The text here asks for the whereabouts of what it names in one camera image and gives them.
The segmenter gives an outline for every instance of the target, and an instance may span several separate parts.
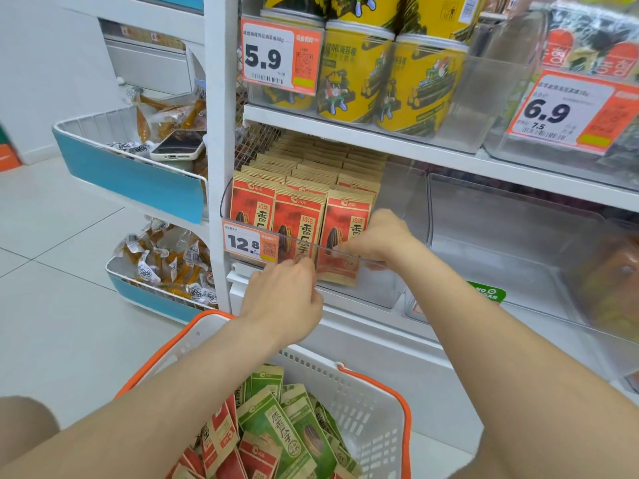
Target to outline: hand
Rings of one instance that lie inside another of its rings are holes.
[[[319,324],[324,298],[315,289],[315,266],[308,257],[297,264],[268,264],[251,276],[238,320],[250,322],[274,339],[274,352],[306,338]]]
[[[355,257],[379,260],[392,269],[398,253],[414,240],[403,220],[388,209],[380,209],[372,214],[366,230],[343,242],[335,250]]]

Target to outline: orange basket handle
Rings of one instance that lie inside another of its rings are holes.
[[[117,393],[117,395],[115,396],[115,398],[121,397],[123,394],[125,394],[126,392],[128,392],[129,390],[131,390],[135,385],[137,385],[138,383],[140,383],[140,380],[142,380],[142,378],[144,378],[147,373],[157,364],[157,362],[159,362],[162,357],[167,354],[169,352],[169,350],[171,350],[171,348],[173,348],[173,346],[175,346],[177,343],[179,343],[179,341],[184,338],[184,336],[187,335],[187,333],[193,328],[193,326],[196,325],[196,323],[204,318],[205,316],[211,315],[211,314],[216,314],[218,316],[223,316],[227,319],[235,319],[236,316],[232,315],[232,314],[228,314],[225,313],[223,311],[219,311],[217,309],[214,310],[210,310],[210,311],[204,311],[200,314],[198,314],[197,316],[195,316],[191,322],[189,322],[186,327],[181,330],[177,335],[175,335],[173,338],[171,338],[164,346],[162,346],[159,350],[157,350],[155,352],[155,354],[149,358],[149,360],[143,364],[143,366],[135,373],[135,375],[133,375],[131,377],[131,379],[129,379],[129,381],[126,382],[126,384],[122,387],[122,389],[120,389],[120,391]],[[406,402],[406,400],[404,399],[403,396],[401,396],[401,394],[399,394],[398,392],[396,392],[395,390],[393,390],[392,388],[384,385],[383,383],[378,382],[377,380],[374,380],[366,375],[362,375],[361,373],[355,372],[353,370],[350,370],[346,367],[346,365],[344,363],[337,363],[337,369],[340,370],[342,373],[346,374],[346,375],[350,375],[352,377],[358,378],[362,381],[365,381],[366,383],[371,384],[372,386],[375,386],[383,391],[385,391],[386,393],[392,395],[395,397],[395,399],[397,400],[397,402],[399,402],[399,404],[402,407],[402,410],[404,411],[404,430],[402,432],[402,452],[401,452],[401,460],[402,460],[402,464],[401,464],[401,479],[410,479],[411,478],[411,472],[410,472],[410,431],[411,431],[411,427],[412,427],[412,423],[413,423],[413,415],[411,414],[410,411],[410,406],[408,405],[408,403]]]

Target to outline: white plastic basket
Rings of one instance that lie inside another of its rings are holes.
[[[179,360],[232,318],[217,310],[196,316],[151,357],[116,398]],[[360,479],[410,479],[411,413],[400,394],[300,346],[289,346],[268,361],[284,367],[285,382],[305,384],[331,412],[348,450],[362,465]]]

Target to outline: white wall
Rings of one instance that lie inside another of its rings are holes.
[[[53,123],[124,105],[96,18],[0,0],[0,41],[0,124],[23,162],[56,155]]]

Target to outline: tiled floor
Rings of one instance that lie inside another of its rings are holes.
[[[104,265],[145,220],[82,191],[63,160],[0,173],[0,202],[0,396],[34,397],[68,427],[181,326],[113,290]],[[429,479],[471,458],[418,434],[411,456],[413,475]]]

